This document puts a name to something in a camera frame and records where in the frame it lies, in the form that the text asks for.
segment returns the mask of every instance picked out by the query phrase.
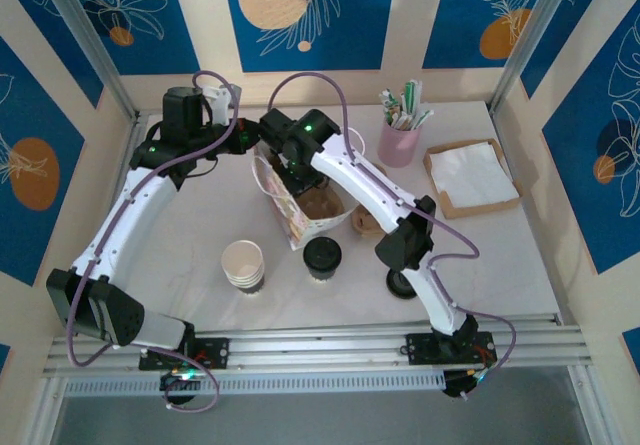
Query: cardboard tray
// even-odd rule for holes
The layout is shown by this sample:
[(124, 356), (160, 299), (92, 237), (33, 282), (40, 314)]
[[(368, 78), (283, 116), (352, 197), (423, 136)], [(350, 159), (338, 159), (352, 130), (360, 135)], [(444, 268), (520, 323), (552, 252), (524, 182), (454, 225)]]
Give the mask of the cardboard tray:
[(523, 196), (522, 186), (518, 181), (514, 180), (513, 186), (516, 188), (518, 192), (518, 198), (514, 198), (512, 200), (508, 200), (506, 202), (498, 202), (498, 203), (489, 203), (487, 205), (478, 205), (476, 207), (462, 207), (456, 208), (451, 203), (451, 199), (446, 191), (438, 193), (438, 189), (436, 188), (436, 183), (433, 180), (433, 176), (431, 175), (432, 163), (430, 155), (435, 155), (436, 153), (446, 152), (447, 150), (453, 150), (455, 148), (464, 148), (469, 145), (475, 145), (478, 143), (489, 143), (493, 147), (496, 152), (496, 157), (498, 157), (498, 161), (502, 166), (502, 169), (509, 175), (508, 170), (504, 165), (504, 153), (502, 153), (502, 149), (498, 142), (493, 138), (488, 138), (484, 140), (461, 140), (458, 142), (447, 143), (445, 145), (438, 145), (437, 147), (431, 147), (427, 150), (427, 153), (424, 155), (424, 168), (427, 170), (427, 175), (429, 175), (429, 179), (433, 184), (433, 189), (438, 195), (438, 202), (440, 203), (440, 208), (442, 213), (446, 218), (462, 218), (462, 217), (471, 217), (473, 215), (480, 215), (482, 213), (491, 213), (498, 212), (500, 210), (508, 210), (510, 208), (515, 208), (520, 203), (520, 199)]

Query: paper bag handle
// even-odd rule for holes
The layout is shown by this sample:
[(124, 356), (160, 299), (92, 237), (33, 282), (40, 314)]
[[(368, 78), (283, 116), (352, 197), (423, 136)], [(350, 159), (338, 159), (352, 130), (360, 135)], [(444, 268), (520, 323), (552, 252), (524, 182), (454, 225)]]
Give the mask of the paper bag handle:
[(266, 158), (261, 157), (260, 155), (254, 155), (253, 156), (253, 160), (251, 160), (251, 172), (253, 173), (253, 178), (255, 179), (256, 184), (258, 185), (258, 188), (262, 191), (262, 193), (264, 193), (266, 195), (269, 195), (271, 198), (280, 198), (280, 199), (291, 200), (291, 197), (288, 196), (288, 195), (274, 195), (269, 190), (264, 188), (264, 185), (262, 185), (262, 182), (260, 181), (260, 178), (258, 177), (258, 170), (256, 169), (256, 159), (259, 159), (262, 163), (267, 165), (269, 168), (271, 168), (271, 164), (267, 161)]

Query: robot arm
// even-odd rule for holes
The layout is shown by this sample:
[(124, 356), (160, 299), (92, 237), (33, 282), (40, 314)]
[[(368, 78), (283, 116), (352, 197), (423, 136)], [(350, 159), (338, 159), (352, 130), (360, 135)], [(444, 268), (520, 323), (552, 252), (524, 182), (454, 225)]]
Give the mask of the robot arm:
[[(54, 270), (47, 280), (47, 288), (63, 322), (68, 319), (80, 277), (95, 260), (94, 248), (98, 239), (103, 237), (115, 210), (128, 199), (130, 190), (152, 169), (204, 148), (225, 130), (224, 125), (208, 123), (202, 126), (201, 92), (188, 88), (171, 89), (165, 95), (163, 121), (154, 132), (157, 128), (160, 128), (160, 140), (148, 136), (136, 149), (123, 191), (97, 238), (73, 263), (71, 270)], [(433, 215), (433, 200), (429, 197), (417, 200), (401, 190), (357, 152), (356, 166), (347, 153), (340, 128), (318, 110), (311, 110), (298, 121), (292, 121), (276, 109), (265, 114), (259, 124), (239, 121), (229, 139), (204, 158), (217, 160), (221, 153), (244, 154), (260, 140), (281, 157), (284, 171), (281, 177), (294, 196), (329, 177), (362, 203), (387, 234), (376, 247), (377, 256), (391, 270), (402, 273), (413, 286), (429, 313), (440, 343), (449, 343), (448, 355), (456, 353), (461, 348), (460, 343), (469, 342), (469, 337), (477, 330), (477, 323), (442, 296), (427, 268), (428, 254), (433, 248), (431, 222), (402, 206), (402, 203), (410, 203)], [(191, 356), (190, 344), (195, 336), (193, 326), (145, 310), (125, 290), (136, 250), (148, 236), (155, 218), (178, 193), (195, 166), (194, 160), (170, 167), (166, 173), (150, 180), (136, 195), (111, 232), (104, 253), (89, 276), (74, 331), (118, 346), (135, 343), (179, 350)], [(381, 184), (395, 190), (398, 200), (390, 199)]]
[[(422, 254), (420, 247), (408, 250), (407, 247), (411, 245), (406, 244), (403, 238), (405, 229), (421, 233), (426, 241), (423, 247), (424, 251), (430, 250), (433, 246), (428, 236), (431, 231), (430, 223), (412, 214), (402, 206), (402, 202), (392, 201), (376, 181), (368, 174), (363, 173), (361, 167), (366, 167), (379, 181), (395, 189), (395, 193), (405, 203), (415, 203), (418, 208), (424, 207), (423, 211), (427, 213), (435, 212), (435, 204), (428, 197), (422, 201), (416, 200), (413, 195), (400, 189), (385, 177), (358, 152), (354, 153), (360, 166), (351, 165), (351, 160), (345, 159), (347, 157), (346, 147), (341, 135), (332, 135), (324, 142), (323, 148), (322, 152), (313, 156), (311, 166), (336, 181), (376, 218), (387, 234), (380, 245), (376, 247), (378, 258), (392, 270), (402, 272), (409, 281), (429, 313), (431, 327), (445, 335), (453, 335), (464, 323), (466, 315), (453, 308), (433, 284), (431, 273), (427, 269), (428, 253)], [(419, 225), (414, 225), (413, 222), (421, 223), (422, 229)], [(407, 263), (413, 260), (417, 261), (415, 268), (408, 266), (409, 263)]]

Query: paper cup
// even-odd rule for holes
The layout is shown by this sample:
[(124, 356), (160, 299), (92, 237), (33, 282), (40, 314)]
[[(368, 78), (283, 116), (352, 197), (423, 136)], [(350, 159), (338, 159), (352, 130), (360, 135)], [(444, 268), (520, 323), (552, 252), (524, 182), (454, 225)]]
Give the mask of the paper cup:
[(422, 127), (409, 131), (396, 130), (383, 121), (378, 143), (380, 161), (391, 168), (409, 165), (413, 160), (421, 129)]
[(222, 269), (229, 282), (243, 293), (255, 293), (264, 285), (264, 259), (260, 247), (249, 240), (229, 245), (222, 253)]

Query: cable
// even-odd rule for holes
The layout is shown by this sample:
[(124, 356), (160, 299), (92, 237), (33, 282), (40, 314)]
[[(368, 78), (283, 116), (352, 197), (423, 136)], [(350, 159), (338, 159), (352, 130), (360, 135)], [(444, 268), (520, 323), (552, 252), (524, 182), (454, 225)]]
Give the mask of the cable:
[[(66, 327), (67, 357), (69, 358), (69, 361), (71, 362), (71, 364), (76, 366), (76, 367), (87, 367), (87, 366), (91, 365), (100, 355), (102, 355), (111, 346), (111, 345), (105, 345), (100, 350), (98, 350), (94, 355), (89, 357), (89, 359), (87, 359), (86, 361), (84, 361), (84, 362), (78, 361), (78, 358), (76, 357), (75, 351), (73, 350), (73, 334), (74, 334), (74, 332), (73, 332), (73, 324), (75, 323), (76, 313), (78, 311), (78, 304), (80, 303), (80, 297), (82, 296), (82, 292), (84, 291), (84, 289), (85, 289), (85, 287), (87, 285), (87, 281), (89, 279), (89, 276), (91, 275), (91, 272), (93, 271), (94, 267), (96, 266), (96, 263), (99, 261), (100, 255), (102, 255), (102, 252), (104, 250), (104, 247), (105, 247), (107, 241), (109, 240), (109, 237), (111, 237), (111, 234), (113, 233), (113, 231), (116, 228), (118, 222), (122, 218), (122, 215), (124, 215), (125, 210), (127, 209), (127, 207), (131, 203), (133, 203), (136, 195), (140, 192), (140, 190), (142, 190), (144, 188), (144, 186), (147, 183), (149, 183), (149, 181), (151, 179), (153, 179), (154, 177), (158, 176), (158, 174), (163, 172), (164, 170), (166, 170), (166, 169), (168, 169), (170, 167), (173, 167), (174, 165), (177, 165), (177, 164), (182, 163), (182, 162), (186, 162), (188, 160), (194, 160), (194, 159), (197, 159), (197, 158), (201, 157), (202, 155), (206, 155), (211, 150), (214, 150), (216, 147), (220, 146), (220, 144), (222, 144), (229, 137), (229, 135), (231, 135), (231, 133), (233, 132), (233, 130), (234, 130), (235, 126), (236, 126), (236, 123), (238, 121), (238, 106), (239, 106), (239, 103), (238, 103), (238, 98), (236, 96), (236, 93), (233, 90), (233, 87), (231, 86), (231, 84), (229, 82), (227, 82), (227, 80), (224, 79), (224, 77), (222, 77), (221, 75), (217, 74), (216, 72), (212, 72), (212, 71), (209, 71), (209, 70), (201, 70), (199, 72), (196, 72), (193, 75), (192, 82), (193, 82), (193, 86), (194, 87), (198, 88), (197, 80), (202, 75), (209, 75), (209, 76), (212, 76), (212, 77), (218, 79), (229, 90), (229, 93), (231, 94), (232, 103), (234, 104), (233, 116), (231, 118), (231, 123), (229, 124), (229, 126), (227, 127), (225, 132), (222, 134), (222, 136), (218, 140), (216, 140), (214, 143), (212, 143), (211, 145), (208, 145), (208, 146), (204, 147), (201, 150), (197, 150), (195, 152), (189, 153), (189, 154), (187, 154), (187, 155), (185, 155), (183, 157), (174, 158), (173, 160), (169, 160), (168, 162), (160, 165), (159, 167), (157, 167), (154, 170), (152, 170), (151, 172), (149, 172), (138, 183), (138, 185), (136, 185), (133, 188), (133, 190), (131, 190), (131, 194), (128, 197), (125, 198), (125, 200), (122, 202), (120, 207), (114, 213), (113, 218), (111, 219), (111, 221), (107, 225), (107, 228), (106, 228), (104, 234), (102, 235), (102, 238), (100, 238), (100, 241), (98, 242), (98, 245), (95, 248), (94, 257), (91, 260), (89, 260), (89, 262), (87, 264), (87, 268), (85, 269), (84, 273), (82, 274), (82, 278), (80, 279), (80, 282), (78, 283), (78, 288), (76, 289), (76, 293), (73, 296), (73, 300), (71, 301), (71, 306), (69, 308), (69, 316), (68, 316), (68, 319), (67, 319), (67, 327)], [(161, 348), (159, 348), (158, 350), (154, 350), (154, 351), (157, 351), (157, 353), (163, 353), (165, 355), (170, 352), (171, 354), (173, 354), (173, 355), (170, 355), (170, 356), (178, 355), (178, 358), (184, 359), (185, 361), (187, 361), (189, 363), (192, 363), (192, 362), (190, 362), (190, 359), (188, 357), (185, 357), (185, 356), (183, 356), (183, 355), (181, 355), (181, 354), (179, 354), (177, 352), (171, 352), (171, 351), (167, 351), (167, 350), (164, 350), (164, 349), (161, 349)], [(217, 401), (217, 395), (214, 398), (212, 403), (215, 404), (215, 401)], [(198, 412), (198, 411), (208, 410), (212, 406), (213, 405), (205, 406), (205, 407), (202, 407), (202, 408), (199, 408), (199, 409), (192, 409), (192, 410), (183, 410), (183, 409), (176, 408), (176, 410), (187, 411), (189, 413), (195, 413), (195, 412)]]
[(194, 368), (197, 368), (198, 370), (200, 370), (201, 372), (203, 372), (205, 374), (205, 376), (207, 376), (212, 382), (213, 385), (216, 389), (216, 393), (213, 397), (213, 400), (211, 400), (207, 405), (205, 405), (204, 407), (200, 407), (200, 408), (184, 408), (184, 407), (180, 407), (178, 405), (174, 405), (173, 403), (169, 402), (169, 390), (171, 387), (167, 387), (164, 391), (164, 401), (166, 403), (166, 407), (169, 410), (175, 410), (176, 412), (181, 412), (181, 413), (200, 413), (200, 412), (205, 412), (207, 410), (211, 410), (213, 407), (215, 407), (216, 403), (218, 403), (218, 398), (220, 397), (220, 384), (218, 383), (218, 380), (216, 380), (216, 377), (213, 376), (213, 373), (211, 373), (211, 371), (206, 368), (204, 365), (202, 365), (200, 362), (197, 362), (196, 360), (189, 358), (185, 355), (182, 355), (181, 353), (178, 352), (174, 352), (173, 350), (168, 350), (166, 348), (160, 348), (160, 347), (149, 347), (148, 348), (149, 351), (151, 352), (155, 352), (155, 353), (159, 353), (160, 355), (165, 355), (167, 357), (170, 358), (176, 358), (178, 360), (182, 360), (184, 362), (189, 363), (191, 366), (193, 366)]
[(358, 137), (358, 140), (360, 140), (360, 145), (362, 145), (362, 150), (360, 150), (360, 155), (364, 157), (364, 152), (367, 150), (367, 145), (364, 143), (364, 138), (362, 138), (362, 135), (360, 135), (360, 132), (357, 131), (355, 128), (349, 127), (349, 131), (353, 132), (353, 134), (356, 137)]
[(160, 125), (162, 125), (162, 121), (156, 123), (155, 125), (151, 125), (151, 127), (149, 127), (149, 130), (147, 130), (146, 140), (153, 140), (153, 137), (155, 136), (156, 132), (160, 128)]
[(448, 377), (445, 377), (444, 381), (445, 382), (451, 382), (453, 380), (460, 380), (461, 378), (472, 377), (475, 373), (476, 373), (476, 371), (473, 370), (473, 369), (466, 370), (466, 371), (460, 372), (460, 373), (458, 373), (456, 375), (451, 374)]
[(218, 166), (218, 158), (215, 158), (215, 161), (213, 163), (213, 166), (207, 170), (206, 172), (202, 172), (202, 173), (194, 173), (192, 175), (187, 175), (186, 177), (184, 177), (184, 179), (186, 180), (187, 178), (197, 178), (197, 177), (204, 177), (205, 175), (209, 175), (211, 172), (213, 172), (216, 167)]
[(509, 356), (511, 355), (511, 352), (513, 351), (514, 347), (516, 346), (517, 333), (516, 333), (515, 327), (513, 326), (513, 323), (511, 323), (506, 318), (500, 317), (498, 315), (492, 315), (490, 313), (484, 313), (484, 312), (476, 312), (476, 311), (473, 311), (473, 310), (468, 310), (468, 309), (458, 305), (453, 300), (453, 298), (451, 298), (451, 295), (449, 295), (449, 292), (447, 292), (447, 289), (445, 288), (444, 284), (442, 283), (442, 280), (440, 279), (440, 277), (438, 275), (438, 272), (435, 269), (435, 264), (438, 261), (445, 260), (445, 259), (448, 259), (448, 258), (460, 258), (460, 259), (466, 259), (466, 260), (475, 260), (475, 259), (477, 259), (478, 257), (480, 257), (480, 250), (478, 249), (478, 247), (471, 240), (469, 240), (463, 234), (461, 234), (457, 230), (453, 229), (452, 227), (450, 227), (446, 223), (438, 220), (434, 216), (431, 216), (431, 215), (423, 212), (422, 210), (419, 210), (418, 208), (416, 208), (416, 207), (414, 207), (414, 206), (412, 206), (412, 205), (410, 205), (408, 203), (405, 203), (404, 200), (402, 200), (402, 198), (398, 194), (396, 194), (394, 190), (389, 188), (386, 183), (384, 183), (382, 180), (380, 180), (368, 168), (363, 166), (361, 163), (358, 163), (358, 160), (356, 159), (356, 156), (353, 153), (353, 149), (351, 148), (351, 143), (350, 143), (350, 139), (349, 139), (349, 133), (348, 133), (348, 130), (349, 130), (349, 117), (348, 117), (348, 111), (347, 111), (347, 99), (346, 99), (346, 97), (344, 95), (344, 92), (340, 88), (340, 86), (331, 77), (328, 77), (327, 75), (324, 75), (323, 73), (319, 73), (319, 72), (299, 72), (299, 73), (294, 73), (293, 75), (285, 78), (274, 89), (273, 93), (271, 94), (271, 97), (269, 98), (269, 103), (268, 103), (268, 106), (267, 106), (268, 110), (271, 110), (271, 108), (273, 108), (273, 102), (275, 101), (275, 98), (276, 98), (276, 95), (278, 94), (278, 92), (280, 92), (280, 90), (287, 83), (289, 83), (290, 81), (295, 80), (296, 78), (299, 78), (299, 77), (316, 77), (316, 78), (320, 78), (320, 79), (328, 82), (335, 89), (336, 93), (338, 94), (338, 98), (340, 99), (340, 104), (342, 106), (342, 127), (343, 127), (343, 135), (344, 135), (344, 144), (345, 144), (345, 147), (347, 149), (347, 153), (349, 154), (349, 158), (351, 159), (351, 161), (354, 162), (356, 164), (356, 166), (365, 175), (367, 175), (372, 181), (374, 181), (376, 183), (376, 185), (378, 185), (380, 188), (385, 190), (385, 192), (387, 193), (389, 198), (391, 198), (393, 201), (398, 201), (398, 200), (402, 201), (402, 204), (406, 209), (410, 210), (411, 212), (415, 213), (416, 215), (424, 218), (425, 220), (428, 220), (429, 222), (433, 223), (434, 225), (437, 225), (438, 227), (440, 227), (440, 228), (444, 229), (445, 231), (449, 232), (451, 235), (453, 235), (457, 239), (461, 240), (465, 245), (467, 245), (471, 249), (471, 253), (442, 253), (440, 255), (435, 255), (434, 257), (431, 257), (429, 262), (427, 262), (427, 265), (428, 265), (429, 270), (431, 271), (431, 275), (433, 277), (433, 281), (434, 281), (436, 287), (438, 288), (438, 290), (442, 294), (442, 296), (445, 299), (445, 301), (451, 307), (453, 307), (454, 309), (456, 309), (456, 310), (458, 310), (458, 311), (460, 311), (462, 313), (468, 314), (468, 315), (477, 315), (479, 317), (489, 318), (489, 319), (492, 319), (492, 320), (497, 320), (497, 321), (503, 322), (509, 327), (509, 329), (511, 330), (511, 343), (507, 347), (507, 350), (505, 351), (505, 353), (502, 356), (502, 358), (500, 358), (500, 360), (498, 360), (498, 362), (492, 368), (492, 370), (498, 370), (509, 359)]

